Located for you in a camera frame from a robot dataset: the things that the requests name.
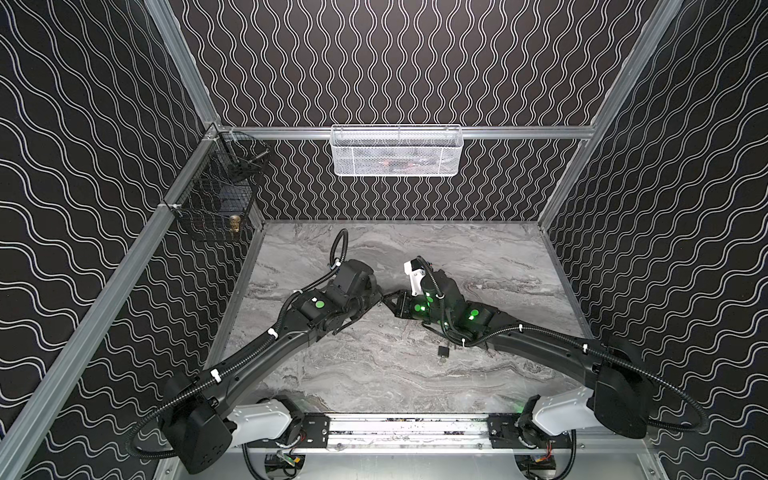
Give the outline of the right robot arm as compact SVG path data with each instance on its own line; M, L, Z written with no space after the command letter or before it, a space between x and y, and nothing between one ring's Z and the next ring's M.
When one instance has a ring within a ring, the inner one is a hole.
M631 439L646 435L651 382L632 369L638 356L629 347L563 334L468 300L442 270L385 295L383 302L398 318L437 326L458 346L491 346L578 382L570 391L527 400L516 422L525 444L592 427Z

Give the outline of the black padlock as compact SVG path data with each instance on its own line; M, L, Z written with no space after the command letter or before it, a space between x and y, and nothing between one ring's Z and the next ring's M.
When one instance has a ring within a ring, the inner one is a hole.
M450 348L448 346L440 345L438 347L438 362L445 364L450 356Z

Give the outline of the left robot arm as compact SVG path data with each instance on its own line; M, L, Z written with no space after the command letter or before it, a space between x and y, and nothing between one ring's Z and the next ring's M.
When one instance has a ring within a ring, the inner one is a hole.
M188 473L211 467L234 446L265 441L281 447L300 437L303 413L287 397L252 407L246 396L299 351L358 320L382 299L373 269L347 260L321 288L304 290L266 332L199 374L174 375L164 386L171 406L158 426Z

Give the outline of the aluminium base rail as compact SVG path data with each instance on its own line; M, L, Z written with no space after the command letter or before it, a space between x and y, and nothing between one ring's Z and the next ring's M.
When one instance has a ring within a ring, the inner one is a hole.
M568 450L565 433L525 440L509 414L320 414L304 419L301 441L289 450L308 453L520 453Z

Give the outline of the brass object in basket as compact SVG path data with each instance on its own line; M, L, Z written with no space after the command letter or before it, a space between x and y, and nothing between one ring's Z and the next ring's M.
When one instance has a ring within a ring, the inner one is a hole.
M233 234L237 234L241 230L242 219L239 215L231 215L229 217L230 231Z

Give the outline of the white mesh basket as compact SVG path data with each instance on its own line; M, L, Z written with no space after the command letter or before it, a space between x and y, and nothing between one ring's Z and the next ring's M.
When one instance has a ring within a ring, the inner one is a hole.
M329 144L338 176L452 177L464 138L451 124L336 124Z

